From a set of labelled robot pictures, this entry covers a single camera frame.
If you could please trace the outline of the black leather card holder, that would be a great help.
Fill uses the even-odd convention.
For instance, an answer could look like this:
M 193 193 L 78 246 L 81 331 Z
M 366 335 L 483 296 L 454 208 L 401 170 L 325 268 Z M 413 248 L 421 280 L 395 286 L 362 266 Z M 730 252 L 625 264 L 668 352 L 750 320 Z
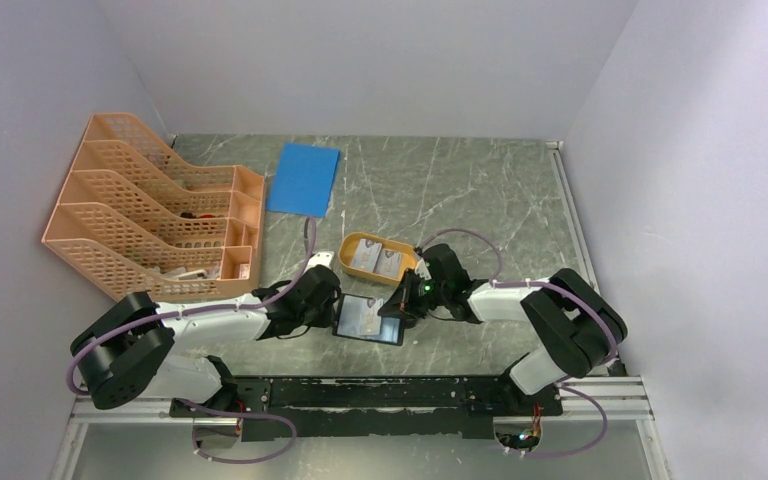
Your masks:
M 336 337 L 401 346 L 404 326 L 396 317 L 381 316 L 383 299 L 343 294 L 338 301 L 332 334 Z

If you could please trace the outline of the yellow oval tray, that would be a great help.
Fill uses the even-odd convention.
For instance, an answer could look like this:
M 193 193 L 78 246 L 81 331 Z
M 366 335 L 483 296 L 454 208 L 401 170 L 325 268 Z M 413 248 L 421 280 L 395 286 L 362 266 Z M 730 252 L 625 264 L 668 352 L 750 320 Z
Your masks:
M 348 234 L 337 257 L 346 274 L 390 286 L 398 285 L 405 271 L 418 264 L 413 246 L 365 232 Z

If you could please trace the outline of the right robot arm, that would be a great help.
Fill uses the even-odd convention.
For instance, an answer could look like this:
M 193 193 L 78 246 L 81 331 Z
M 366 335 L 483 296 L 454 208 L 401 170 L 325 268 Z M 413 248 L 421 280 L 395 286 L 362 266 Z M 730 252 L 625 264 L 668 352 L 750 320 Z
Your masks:
M 502 406 L 522 414 L 538 392 L 558 381 L 583 378 L 611 361 L 627 338 L 622 317 L 579 275 L 562 268 L 545 279 L 498 282 L 473 279 L 446 244 L 420 254 L 378 313 L 404 321 L 418 320 L 438 308 L 453 320 L 471 324 L 526 322 L 539 344 L 504 373 Z

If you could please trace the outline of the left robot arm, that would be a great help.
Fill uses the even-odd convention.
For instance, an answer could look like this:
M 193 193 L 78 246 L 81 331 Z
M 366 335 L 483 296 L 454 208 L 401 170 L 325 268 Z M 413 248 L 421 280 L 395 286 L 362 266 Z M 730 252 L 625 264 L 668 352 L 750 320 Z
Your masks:
M 222 339 L 260 341 L 301 327 L 328 328 L 340 293 L 337 275 L 315 265 L 233 299 L 174 304 L 156 303 L 147 292 L 128 294 L 73 340 L 67 385 L 99 410 L 137 398 L 176 398 L 224 415 L 237 400 L 230 369 L 215 355 L 189 358 L 187 351 Z

